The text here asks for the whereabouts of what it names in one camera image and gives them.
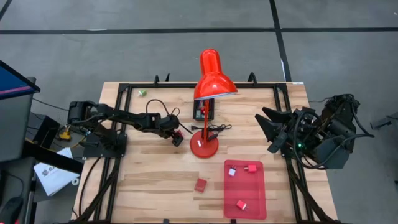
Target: wooden tabletop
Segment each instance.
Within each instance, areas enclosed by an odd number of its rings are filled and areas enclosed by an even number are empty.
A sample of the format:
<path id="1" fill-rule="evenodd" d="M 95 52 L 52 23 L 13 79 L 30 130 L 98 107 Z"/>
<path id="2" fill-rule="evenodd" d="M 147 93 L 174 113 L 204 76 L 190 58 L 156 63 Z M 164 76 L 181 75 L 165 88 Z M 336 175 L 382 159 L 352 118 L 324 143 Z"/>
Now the wooden tabletop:
<path id="1" fill-rule="evenodd" d="M 115 106 L 118 86 L 118 82 L 106 82 L 100 103 Z M 309 106 L 303 84 L 287 83 L 287 87 L 293 109 Z M 192 124 L 203 126 L 203 123 L 192 119 L 193 88 L 150 88 L 145 97 L 139 97 L 138 91 L 133 90 L 130 112 L 144 112 L 146 103 L 157 98 L 165 103 L 169 111 L 179 107 L 181 113 L 178 118 L 186 127 Z M 239 219 L 238 223 L 295 223 L 285 160 L 280 154 L 267 151 L 270 142 L 267 142 L 254 118 L 256 113 L 263 114 L 263 106 L 275 108 L 273 91 L 268 88 L 240 88 L 238 91 L 236 95 L 215 100 L 215 119 L 212 123 L 231 124 L 233 127 L 220 133 L 218 152 L 209 159 L 199 159 L 191 153 L 191 135 L 182 128 L 180 130 L 185 139 L 179 147 L 175 147 L 171 139 L 141 133 L 127 126 L 128 144 L 126 155 L 121 160 L 113 223 L 161 223 L 165 218 L 172 223 L 229 223 L 230 219 L 223 214 L 223 164 L 227 159 L 261 161 L 264 164 L 267 218 Z M 157 102 L 149 105 L 149 112 L 166 115 L 163 106 Z M 110 128 L 111 122 L 103 124 Z M 82 211 L 98 192 L 103 160 L 97 163 L 88 179 Z M 85 162 L 75 211 L 78 211 L 82 183 L 94 161 L 88 159 Z M 305 174 L 314 199 L 326 214 L 337 218 L 326 172 L 306 169 Z M 193 189 L 197 178 L 208 181 L 203 193 Z M 305 218 L 305 206 L 300 193 L 299 197 Z M 102 218 L 105 216 L 108 194 L 104 198 Z"/>

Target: lamp shade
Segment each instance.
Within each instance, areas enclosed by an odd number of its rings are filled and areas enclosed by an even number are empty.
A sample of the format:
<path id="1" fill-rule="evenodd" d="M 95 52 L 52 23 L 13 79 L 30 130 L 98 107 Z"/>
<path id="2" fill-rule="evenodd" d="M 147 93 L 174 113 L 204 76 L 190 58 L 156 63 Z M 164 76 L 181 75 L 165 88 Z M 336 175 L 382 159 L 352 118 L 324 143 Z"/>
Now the lamp shade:
<path id="1" fill-rule="evenodd" d="M 206 49 L 200 55 L 202 78 L 195 87 L 195 100 L 205 100 L 238 92 L 235 84 L 221 70 L 220 56 L 215 49 Z"/>

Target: computer monitor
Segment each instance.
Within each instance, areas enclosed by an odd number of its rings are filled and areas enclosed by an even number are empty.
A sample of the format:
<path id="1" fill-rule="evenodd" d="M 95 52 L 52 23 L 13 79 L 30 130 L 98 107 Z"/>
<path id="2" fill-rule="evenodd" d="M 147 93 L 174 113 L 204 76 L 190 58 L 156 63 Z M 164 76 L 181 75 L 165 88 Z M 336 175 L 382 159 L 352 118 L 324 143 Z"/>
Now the computer monitor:
<path id="1" fill-rule="evenodd" d="M 40 88 L 0 60 L 0 100 L 40 92 Z"/>

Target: red desk lamp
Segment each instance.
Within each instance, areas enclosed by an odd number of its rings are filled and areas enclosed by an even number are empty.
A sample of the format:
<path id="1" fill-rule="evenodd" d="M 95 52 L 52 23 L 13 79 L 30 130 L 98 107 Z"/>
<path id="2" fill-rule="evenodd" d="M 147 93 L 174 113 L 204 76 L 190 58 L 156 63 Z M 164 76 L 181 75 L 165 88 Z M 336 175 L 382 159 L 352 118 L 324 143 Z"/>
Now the red desk lamp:
<path id="1" fill-rule="evenodd" d="M 207 131 L 209 99 L 237 93 L 235 84 L 221 71 L 218 52 L 206 49 L 200 55 L 202 78 L 195 87 L 193 98 L 205 100 L 205 128 L 195 133 L 190 141 L 191 151 L 201 158 L 209 158 L 217 152 L 218 139 Z"/>

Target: red plastic tray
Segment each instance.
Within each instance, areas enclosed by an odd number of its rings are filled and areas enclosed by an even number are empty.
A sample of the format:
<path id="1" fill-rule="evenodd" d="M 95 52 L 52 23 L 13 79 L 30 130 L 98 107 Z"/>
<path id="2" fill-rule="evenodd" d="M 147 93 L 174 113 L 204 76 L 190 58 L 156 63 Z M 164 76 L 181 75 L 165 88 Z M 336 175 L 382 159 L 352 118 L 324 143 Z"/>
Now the red plastic tray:
<path id="1" fill-rule="evenodd" d="M 257 166 L 257 172 L 249 173 L 244 170 L 249 164 Z M 235 176 L 228 175 L 234 166 Z M 238 200 L 247 204 L 245 210 L 236 206 Z M 264 168 L 260 161 L 224 162 L 224 215 L 227 218 L 248 218 L 263 220 L 267 218 L 266 190 L 264 186 Z"/>

